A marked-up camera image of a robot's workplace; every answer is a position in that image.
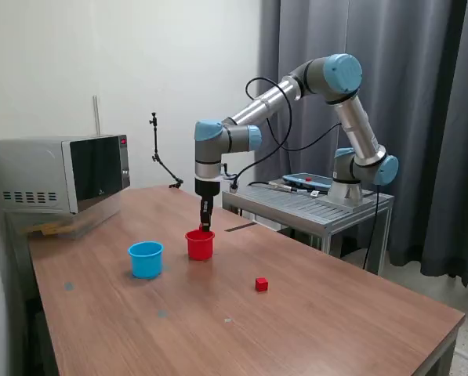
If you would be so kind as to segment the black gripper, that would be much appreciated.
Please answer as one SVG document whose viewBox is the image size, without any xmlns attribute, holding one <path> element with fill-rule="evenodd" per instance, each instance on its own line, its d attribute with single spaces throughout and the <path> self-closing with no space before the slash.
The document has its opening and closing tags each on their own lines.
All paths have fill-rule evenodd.
<svg viewBox="0 0 468 376">
<path fill-rule="evenodd" d="M 201 197 L 199 211 L 200 229 L 203 232 L 208 232 L 211 226 L 213 197 L 219 194 L 219 181 L 206 181 L 196 178 L 194 180 L 194 190 Z"/>
</svg>

